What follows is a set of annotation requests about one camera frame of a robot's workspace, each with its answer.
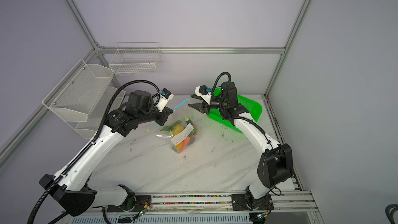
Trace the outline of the clear zip bag blue zipper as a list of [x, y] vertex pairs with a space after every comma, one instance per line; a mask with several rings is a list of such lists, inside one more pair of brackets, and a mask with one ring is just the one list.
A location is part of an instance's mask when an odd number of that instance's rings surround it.
[[182, 101], [173, 108], [173, 113], [163, 126], [156, 124], [147, 130], [147, 133], [157, 138], [168, 140], [177, 154], [192, 146], [200, 136], [199, 126], [189, 104], [191, 104], [190, 99]]

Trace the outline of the yellow lemon toy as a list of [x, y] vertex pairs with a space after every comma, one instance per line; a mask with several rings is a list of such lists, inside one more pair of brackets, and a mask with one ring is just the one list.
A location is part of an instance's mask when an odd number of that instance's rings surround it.
[[182, 124], [178, 124], [174, 127], [173, 129], [173, 136], [178, 135], [179, 133], [181, 133], [183, 130], [185, 129], [185, 127]]

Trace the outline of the orange carrot toy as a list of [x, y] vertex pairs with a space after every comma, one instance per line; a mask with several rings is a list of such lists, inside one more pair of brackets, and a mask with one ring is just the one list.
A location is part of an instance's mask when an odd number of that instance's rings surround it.
[[190, 139], [191, 139], [190, 137], [187, 137], [184, 141], [182, 141], [181, 143], [179, 143], [179, 144], [176, 146], [176, 148], [177, 148], [178, 150], [184, 149], [184, 148], [189, 144]]

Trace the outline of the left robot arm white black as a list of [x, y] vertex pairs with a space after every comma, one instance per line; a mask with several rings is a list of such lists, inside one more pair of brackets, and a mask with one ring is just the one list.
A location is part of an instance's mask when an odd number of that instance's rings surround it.
[[156, 122], [164, 125], [173, 110], [167, 104], [174, 95], [167, 89], [158, 93], [159, 100], [146, 91], [135, 91], [129, 96], [125, 106], [107, 109], [105, 119], [94, 137], [85, 147], [55, 175], [44, 175], [39, 184], [45, 192], [35, 205], [35, 209], [51, 196], [71, 216], [79, 216], [90, 208], [121, 206], [129, 211], [135, 204], [135, 192], [123, 184], [114, 188], [94, 188], [88, 181], [99, 163], [128, 134], [140, 124]]

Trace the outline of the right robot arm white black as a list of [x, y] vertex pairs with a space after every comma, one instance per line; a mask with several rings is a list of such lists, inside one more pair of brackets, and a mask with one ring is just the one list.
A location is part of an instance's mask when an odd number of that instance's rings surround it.
[[214, 89], [205, 85], [198, 86], [191, 97], [202, 101], [190, 104], [191, 108], [206, 115], [211, 110], [217, 110], [221, 118], [238, 128], [256, 149], [259, 157], [257, 179], [247, 187], [245, 193], [250, 208], [255, 208], [256, 201], [293, 176], [291, 147], [271, 138], [257, 124], [249, 110], [238, 101], [234, 83], [222, 83], [221, 92], [217, 96], [214, 95]]

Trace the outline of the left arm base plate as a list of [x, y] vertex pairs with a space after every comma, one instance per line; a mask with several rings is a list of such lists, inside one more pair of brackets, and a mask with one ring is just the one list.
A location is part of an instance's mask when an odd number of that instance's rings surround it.
[[150, 205], [152, 197], [150, 195], [135, 195], [134, 197], [128, 197], [127, 200], [120, 206], [110, 205], [107, 207], [107, 212], [140, 212], [144, 209], [144, 206]]

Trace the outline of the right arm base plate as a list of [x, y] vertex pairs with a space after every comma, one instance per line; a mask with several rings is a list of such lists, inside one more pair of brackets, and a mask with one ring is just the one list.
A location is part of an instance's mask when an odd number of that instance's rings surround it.
[[270, 194], [260, 199], [254, 199], [249, 194], [233, 194], [231, 199], [234, 211], [272, 211], [274, 209]]

